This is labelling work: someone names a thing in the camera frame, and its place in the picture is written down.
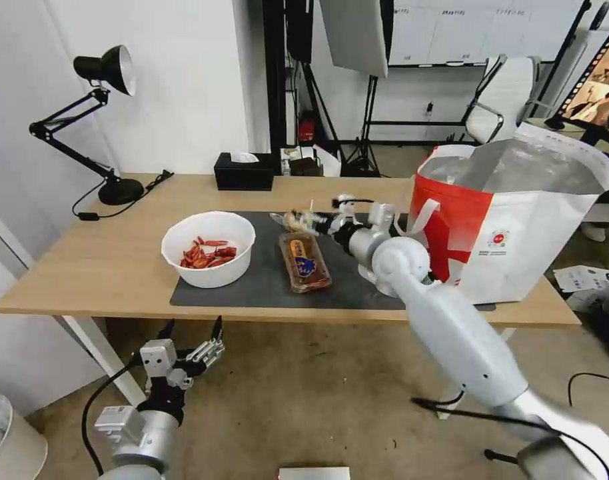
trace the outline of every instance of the desk lamp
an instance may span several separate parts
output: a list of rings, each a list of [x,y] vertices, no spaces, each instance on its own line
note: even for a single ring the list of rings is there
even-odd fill
[[[88,80],[94,89],[76,100],[74,103],[58,110],[44,120],[32,123],[29,132],[36,138],[50,144],[65,155],[82,163],[88,169],[93,170],[105,179],[105,184],[98,191],[98,198],[106,205],[124,205],[135,202],[145,193],[140,182],[133,179],[122,179],[118,177],[113,168],[102,165],[89,157],[86,157],[64,143],[56,140],[54,134],[72,123],[86,117],[88,114],[104,107],[109,101],[109,90],[103,85],[107,82],[117,91],[133,96],[136,93],[136,79],[131,64],[131,56],[124,45],[110,48],[100,58],[98,57],[76,57],[73,60],[73,69],[76,73]],[[72,110],[87,100],[94,99],[97,104],[82,113],[71,117],[62,117],[62,114]]]

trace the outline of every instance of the gray desk mat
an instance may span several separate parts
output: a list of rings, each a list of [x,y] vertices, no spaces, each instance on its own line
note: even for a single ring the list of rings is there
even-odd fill
[[[235,213],[248,219],[256,230],[249,270],[235,282],[216,289],[192,287],[180,278],[171,296],[171,305],[404,310],[400,299],[380,293],[371,282],[362,278],[356,259],[347,255],[330,237],[318,237],[318,245],[331,274],[331,285],[307,293],[294,293],[278,246],[278,237],[285,230],[269,217],[269,212]],[[366,221],[366,216],[358,218]],[[402,222],[406,225],[406,218],[401,219]],[[493,310],[495,305],[479,305],[478,309]]]

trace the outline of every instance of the logo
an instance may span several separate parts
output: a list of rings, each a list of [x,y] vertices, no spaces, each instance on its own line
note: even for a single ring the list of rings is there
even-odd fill
[[[311,275],[316,269],[316,261],[307,258],[305,252],[305,245],[301,240],[292,240],[290,243],[291,253],[296,261],[296,268],[298,269],[298,276],[300,278],[306,278]]]
[[[509,236],[509,232],[506,230],[496,230],[491,234],[491,239],[488,242],[489,247],[504,247],[506,246],[506,240]]]

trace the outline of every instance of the red and white bag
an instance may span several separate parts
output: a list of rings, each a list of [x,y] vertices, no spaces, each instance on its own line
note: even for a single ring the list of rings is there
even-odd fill
[[[527,296],[609,190],[609,158],[523,123],[515,138],[437,147],[418,168],[408,234],[473,303]]]

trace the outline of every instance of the wooden tabletop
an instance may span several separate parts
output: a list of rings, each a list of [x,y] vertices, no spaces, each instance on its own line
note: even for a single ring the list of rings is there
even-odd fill
[[[148,183],[154,175],[128,175]],[[218,191],[212,175],[175,175],[118,217],[77,221],[0,300],[0,313],[95,317],[213,319],[313,323],[404,322],[404,311],[177,307],[169,303],[177,272],[160,254],[167,229],[208,210],[330,210],[339,193],[398,203],[408,179],[276,177],[271,192]],[[96,204],[90,211],[115,207]],[[523,301],[484,316],[500,327],[577,326],[576,316],[542,278]]]

